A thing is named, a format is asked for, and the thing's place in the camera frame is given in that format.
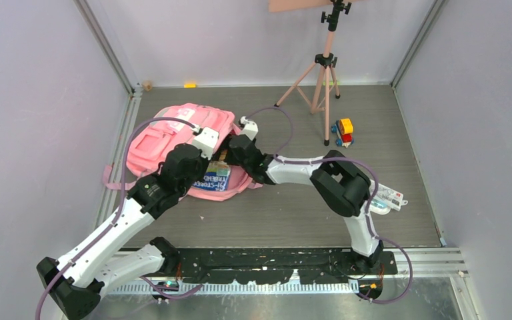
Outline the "colourful toy block train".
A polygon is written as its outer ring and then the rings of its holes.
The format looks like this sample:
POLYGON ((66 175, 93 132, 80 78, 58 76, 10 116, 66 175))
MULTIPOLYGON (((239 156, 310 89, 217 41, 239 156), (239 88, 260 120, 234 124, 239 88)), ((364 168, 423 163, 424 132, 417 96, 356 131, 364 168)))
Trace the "colourful toy block train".
POLYGON ((331 132, 336 134, 335 144, 338 147, 348 148, 354 143, 353 124, 350 118, 336 120, 330 128, 331 132))

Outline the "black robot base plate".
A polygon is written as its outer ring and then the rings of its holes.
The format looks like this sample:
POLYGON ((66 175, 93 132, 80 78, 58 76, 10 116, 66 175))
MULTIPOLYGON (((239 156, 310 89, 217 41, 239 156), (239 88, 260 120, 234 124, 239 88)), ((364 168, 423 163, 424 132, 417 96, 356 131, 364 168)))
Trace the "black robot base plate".
POLYGON ((368 263, 349 248, 182 248, 157 274, 186 283, 272 285, 299 278, 310 285, 395 275, 397 266, 390 251, 368 263))

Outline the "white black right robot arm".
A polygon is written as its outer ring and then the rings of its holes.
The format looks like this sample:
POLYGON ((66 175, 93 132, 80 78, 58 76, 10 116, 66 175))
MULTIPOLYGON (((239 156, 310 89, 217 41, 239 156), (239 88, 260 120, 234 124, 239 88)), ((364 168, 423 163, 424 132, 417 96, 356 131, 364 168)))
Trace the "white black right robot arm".
POLYGON ((310 185, 334 213, 343 217, 351 236, 351 253, 356 269, 372 273, 381 263, 383 241, 369 213, 378 184, 359 169, 360 164, 336 150, 315 158, 288 158, 263 153, 256 146, 256 132, 247 128, 255 122, 243 119, 241 131, 230 134, 222 146, 226 161, 240 166, 262 185, 310 185))

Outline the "small wooden block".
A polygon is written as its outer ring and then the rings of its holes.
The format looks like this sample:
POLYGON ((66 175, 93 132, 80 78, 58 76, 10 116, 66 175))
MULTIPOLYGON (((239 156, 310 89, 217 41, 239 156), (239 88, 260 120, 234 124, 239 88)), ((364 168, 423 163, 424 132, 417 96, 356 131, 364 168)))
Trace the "small wooden block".
POLYGON ((152 81, 150 81, 150 80, 146 80, 146 81, 142 82, 142 84, 141 84, 141 85, 142 85, 142 88, 143 88, 145 91, 150 91, 150 90, 152 90, 152 88, 153 88, 153 83, 152 83, 152 81))

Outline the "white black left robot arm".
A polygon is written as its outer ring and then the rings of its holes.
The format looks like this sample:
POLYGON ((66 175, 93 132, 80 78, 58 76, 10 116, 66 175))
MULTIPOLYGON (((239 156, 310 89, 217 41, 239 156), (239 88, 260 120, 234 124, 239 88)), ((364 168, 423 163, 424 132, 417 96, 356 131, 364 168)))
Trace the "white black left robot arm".
POLYGON ((83 319, 98 306, 102 297, 136 277, 158 272, 176 274, 179 252, 168 240, 156 237, 142 249, 112 261, 113 254, 176 206, 194 182, 203 178, 219 133, 202 128, 190 143, 168 152, 161 171, 140 178, 123 197, 110 218, 78 246, 58 259, 46 257, 37 272, 49 295, 68 319, 83 319))

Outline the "pink student backpack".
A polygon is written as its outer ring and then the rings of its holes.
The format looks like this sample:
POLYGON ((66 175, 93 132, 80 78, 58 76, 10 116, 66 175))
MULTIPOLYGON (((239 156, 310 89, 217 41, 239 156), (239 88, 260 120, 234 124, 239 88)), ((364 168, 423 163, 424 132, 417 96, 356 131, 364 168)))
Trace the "pink student backpack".
MULTIPOLYGON (((219 132, 219 142, 231 134, 238 134, 241 129, 234 124, 234 113, 207 105, 186 103, 174 105, 160 110, 156 117, 174 117, 188 121, 200 127, 210 127, 219 132)), ((144 177, 152 173, 163 162, 168 152, 179 143, 193 140, 190 126, 176 121, 157 121, 141 130, 132 140, 126 167, 136 177, 144 177)), ((226 191, 206 191, 191 187, 188 196, 210 201, 225 201, 246 189, 260 188, 248 174, 236 165, 232 168, 229 186, 226 191)))

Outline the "light blue round object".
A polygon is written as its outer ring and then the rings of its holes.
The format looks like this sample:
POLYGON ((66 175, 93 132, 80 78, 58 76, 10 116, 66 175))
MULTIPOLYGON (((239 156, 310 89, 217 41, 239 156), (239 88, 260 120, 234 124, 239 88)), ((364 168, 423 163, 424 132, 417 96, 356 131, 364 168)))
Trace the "light blue round object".
POLYGON ((391 208, 383 201, 373 199, 369 206, 369 211, 378 215, 386 215, 391 211, 391 208))

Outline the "pink tripod stand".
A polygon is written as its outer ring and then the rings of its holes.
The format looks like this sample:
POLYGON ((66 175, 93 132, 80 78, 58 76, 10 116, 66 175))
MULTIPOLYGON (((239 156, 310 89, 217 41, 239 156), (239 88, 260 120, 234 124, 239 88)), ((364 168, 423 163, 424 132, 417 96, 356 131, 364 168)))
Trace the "pink tripod stand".
POLYGON ((300 96, 309 106, 309 112, 316 114, 318 112, 324 112, 324 139, 323 144, 328 146, 330 144, 330 132, 331 125, 329 124, 330 116, 330 94, 331 91, 335 92, 335 98, 341 97, 339 83, 336 76, 336 64, 337 57, 332 52, 333 41, 335 32, 338 28, 339 19, 341 15, 348 15, 352 6, 352 1, 330 1, 332 9, 328 13, 326 11, 321 13, 321 22, 327 25, 327 38, 325 46, 322 52, 316 54, 314 60, 310 66, 303 72, 303 74, 286 90, 286 92, 279 98, 274 104, 275 108, 282 106, 284 100, 290 96, 290 94, 296 90, 300 96), (308 74, 314 69, 318 69, 317 82, 315 84, 315 91, 312 98, 308 98, 300 88, 300 83, 304 80, 308 74))

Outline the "clear geometry ruler set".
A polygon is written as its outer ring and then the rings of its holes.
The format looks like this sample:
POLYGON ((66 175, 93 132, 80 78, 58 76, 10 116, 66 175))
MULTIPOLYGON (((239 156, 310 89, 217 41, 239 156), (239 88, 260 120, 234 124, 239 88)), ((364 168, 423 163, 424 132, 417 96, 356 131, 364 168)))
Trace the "clear geometry ruler set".
POLYGON ((388 208, 395 211, 400 211, 402 207, 409 203, 408 200, 404 198, 404 194, 381 183, 378 184, 374 199, 378 202, 384 203, 388 208))

